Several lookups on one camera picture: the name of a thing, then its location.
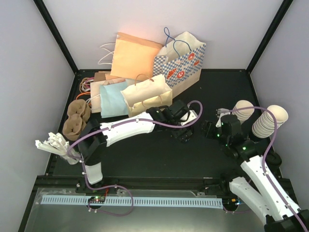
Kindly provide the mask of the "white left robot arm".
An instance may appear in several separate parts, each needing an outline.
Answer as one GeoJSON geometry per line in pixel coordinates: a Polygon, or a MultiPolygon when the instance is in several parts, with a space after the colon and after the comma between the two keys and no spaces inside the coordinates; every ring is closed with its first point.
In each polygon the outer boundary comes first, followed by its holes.
{"type": "Polygon", "coordinates": [[[151,107],[132,118],[101,124],[97,121],[88,123],[77,140],[83,159],[83,174],[86,175],[87,188],[93,193],[103,189],[101,170],[103,149],[136,135],[168,129],[176,139],[186,142],[193,134],[191,123],[197,118],[198,114],[193,109],[178,100],[171,106],[151,107]]]}

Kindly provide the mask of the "beige kraft paper bag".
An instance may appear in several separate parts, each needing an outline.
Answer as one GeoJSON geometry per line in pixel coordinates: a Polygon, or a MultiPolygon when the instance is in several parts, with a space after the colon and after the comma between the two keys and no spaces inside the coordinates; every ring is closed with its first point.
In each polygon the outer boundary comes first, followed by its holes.
{"type": "Polygon", "coordinates": [[[127,106],[128,116],[133,117],[151,107],[171,106],[173,92],[163,74],[135,82],[121,91],[127,106]]]}

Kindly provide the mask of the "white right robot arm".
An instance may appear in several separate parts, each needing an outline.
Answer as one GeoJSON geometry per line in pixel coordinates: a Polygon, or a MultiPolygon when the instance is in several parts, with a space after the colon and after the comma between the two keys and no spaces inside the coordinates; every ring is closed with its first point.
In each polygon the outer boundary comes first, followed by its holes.
{"type": "Polygon", "coordinates": [[[245,138],[235,115],[224,115],[215,123],[205,121],[202,131],[217,140],[220,149],[240,165],[244,174],[222,175],[220,191],[238,196],[261,220],[266,232],[307,232],[309,212],[302,210],[279,184],[256,143],[245,138]]]}

